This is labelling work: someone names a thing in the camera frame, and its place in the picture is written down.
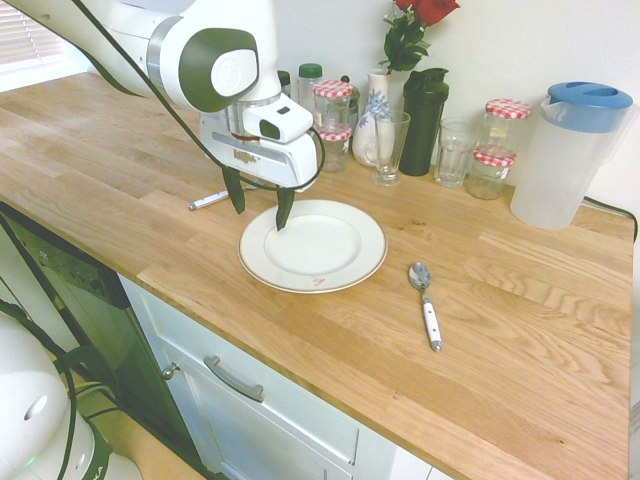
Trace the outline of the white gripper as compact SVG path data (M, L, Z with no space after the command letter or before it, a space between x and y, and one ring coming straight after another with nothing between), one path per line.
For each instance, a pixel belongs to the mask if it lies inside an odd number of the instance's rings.
M311 135L304 133L287 143L261 138L241 140L226 128L223 114L214 113L200 115L200 140L217 160L228 166L222 168L223 180L238 214L245 210L239 171L288 187L276 191L276 228L278 231L284 229L295 199L295 190L291 187L305 184L317 171L316 143Z

